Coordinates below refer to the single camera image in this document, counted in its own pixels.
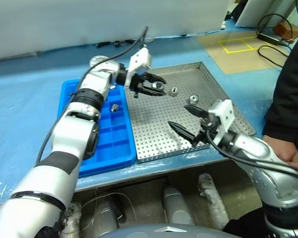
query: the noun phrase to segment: cardboard sheet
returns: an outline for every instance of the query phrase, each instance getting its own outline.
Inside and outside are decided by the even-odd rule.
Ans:
[[[226,74],[277,67],[258,55],[260,46],[270,44],[258,40],[255,31],[214,34],[199,37],[198,40]],[[273,47],[289,54],[282,47]],[[287,59],[268,47],[261,48],[260,52],[280,65]]]

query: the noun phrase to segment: floor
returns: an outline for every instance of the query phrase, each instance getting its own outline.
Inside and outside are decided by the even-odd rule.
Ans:
[[[226,207],[229,219],[237,219],[261,206],[252,182],[247,174],[233,161],[223,161],[203,167],[177,171],[163,177],[149,178],[148,181],[117,184],[112,188],[98,190],[97,196],[110,192],[121,192],[130,198],[138,221],[135,221],[128,201],[122,198],[127,219],[125,223],[120,224],[120,227],[134,224],[165,223],[162,190],[165,186],[171,185],[184,194],[198,226],[215,228],[210,217],[207,200],[199,195],[197,189],[198,176],[202,173],[209,173],[212,176]],[[74,200],[84,204],[94,197],[95,191],[89,190],[76,194]],[[91,202],[82,211],[81,227],[88,228],[81,232],[81,237],[93,237],[93,225],[88,226],[88,224],[90,224],[94,208],[95,203]]]

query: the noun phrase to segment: white wall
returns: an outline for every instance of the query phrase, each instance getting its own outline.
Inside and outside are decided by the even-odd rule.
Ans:
[[[229,0],[0,0],[0,58],[60,47],[213,31]]]

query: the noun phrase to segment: blue plastic tray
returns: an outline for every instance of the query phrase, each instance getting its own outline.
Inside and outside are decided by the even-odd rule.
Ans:
[[[79,80],[69,80],[63,83],[58,117],[69,102],[78,82]],[[113,104],[117,104],[119,109],[112,113],[110,109]],[[136,161],[135,142],[123,86],[117,85],[109,91],[98,125],[100,130],[96,153],[83,161],[79,177],[130,166]]]

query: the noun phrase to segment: metal nut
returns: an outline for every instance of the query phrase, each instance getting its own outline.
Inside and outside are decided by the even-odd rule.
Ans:
[[[191,95],[189,101],[191,105],[196,105],[199,101],[198,95]]]
[[[111,109],[110,109],[110,111],[112,113],[114,113],[114,112],[118,111],[118,109],[119,109],[119,106],[117,104],[113,104],[112,107],[111,107]]]
[[[171,90],[170,90],[170,92],[169,92],[169,95],[170,95],[171,97],[175,97],[175,96],[178,95],[178,92],[179,92],[178,88],[177,88],[177,87],[173,87],[173,88],[171,88]]]
[[[152,88],[160,89],[163,91],[163,83],[156,81],[152,83]]]

